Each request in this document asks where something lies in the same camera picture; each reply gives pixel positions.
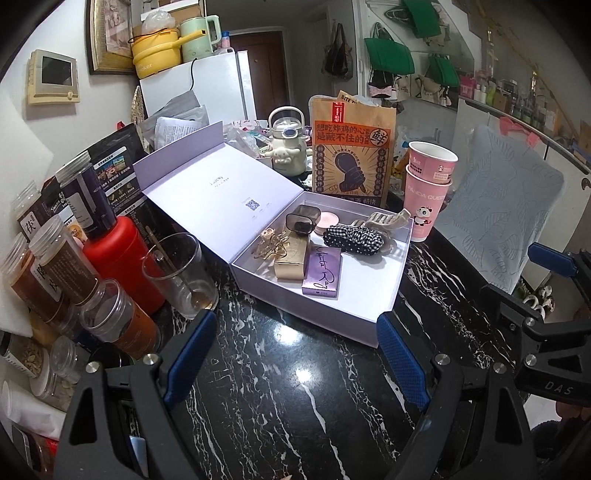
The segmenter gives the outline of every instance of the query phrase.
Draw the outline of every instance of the yellow saucepan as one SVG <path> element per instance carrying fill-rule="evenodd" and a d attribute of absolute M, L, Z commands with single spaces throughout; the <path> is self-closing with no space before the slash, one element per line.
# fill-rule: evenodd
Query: yellow saucepan
<path fill-rule="evenodd" d="M 203 37 L 205 30 L 196 30 L 184 37 L 178 37 L 176 28 L 138 37 L 131 46 L 134 54 L 135 71 L 140 79 L 181 64 L 181 45 Z"/>

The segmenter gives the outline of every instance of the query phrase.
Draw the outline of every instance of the metal screw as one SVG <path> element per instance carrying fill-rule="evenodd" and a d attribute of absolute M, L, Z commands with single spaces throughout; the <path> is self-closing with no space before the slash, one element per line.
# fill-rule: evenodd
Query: metal screw
<path fill-rule="evenodd" d="M 86 371 L 90 374 L 98 372 L 99 368 L 100 363 L 98 362 L 90 362 L 89 364 L 86 364 Z"/>
<path fill-rule="evenodd" d="M 449 362 L 452 361 L 452 359 L 450 359 L 449 355 L 447 355 L 446 353 L 438 353 L 437 355 L 435 355 L 435 361 L 438 365 L 448 365 Z"/>
<path fill-rule="evenodd" d="M 146 365 L 154 365 L 158 360 L 158 355 L 155 353 L 148 353 L 148 355 L 144 355 L 142 362 L 144 362 Z"/>
<path fill-rule="evenodd" d="M 537 361 L 538 359 L 535 357 L 535 355 L 532 355 L 531 353 L 525 357 L 525 364 L 528 367 L 533 367 Z"/>
<path fill-rule="evenodd" d="M 492 366 L 492 369 L 498 374 L 504 374 L 507 371 L 507 367 L 505 366 L 505 364 L 502 364 L 501 362 L 495 363 Z"/>

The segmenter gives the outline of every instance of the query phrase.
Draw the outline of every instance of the pink round compact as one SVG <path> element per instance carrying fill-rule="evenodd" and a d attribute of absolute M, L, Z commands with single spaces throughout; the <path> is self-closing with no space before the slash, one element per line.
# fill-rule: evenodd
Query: pink round compact
<path fill-rule="evenodd" d="M 318 225 L 316 225 L 314 231 L 318 235 L 322 235 L 324 232 L 326 232 L 328 227 L 336 225 L 337 223 L 339 223 L 339 217 L 337 217 L 334 213 L 322 212 L 320 214 L 320 220 L 318 220 Z"/>

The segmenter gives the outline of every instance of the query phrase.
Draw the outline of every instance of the refrigerator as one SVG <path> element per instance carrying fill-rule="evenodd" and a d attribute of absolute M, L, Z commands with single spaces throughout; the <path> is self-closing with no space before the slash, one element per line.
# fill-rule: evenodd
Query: refrigerator
<path fill-rule="evenodd" d="M 191 88 L 205 105 L 209 123 L 256 120 L 248 52 L 228 52 L 182 63 L 139 81 L 148 116 Z"/>

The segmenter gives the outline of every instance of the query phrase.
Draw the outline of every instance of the black and white checkered scrunchie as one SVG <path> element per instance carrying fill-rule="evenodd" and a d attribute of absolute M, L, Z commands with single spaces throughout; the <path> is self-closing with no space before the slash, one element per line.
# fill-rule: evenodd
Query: black and white checkered scrunchie
<path fill-rule="evenodd" d="M 327 247 L 337 247 L 345 252 L 373 255 L 384 246 L 384 239 L 375 230 L 363 226 L 334 225 L 322 236 Z"/>

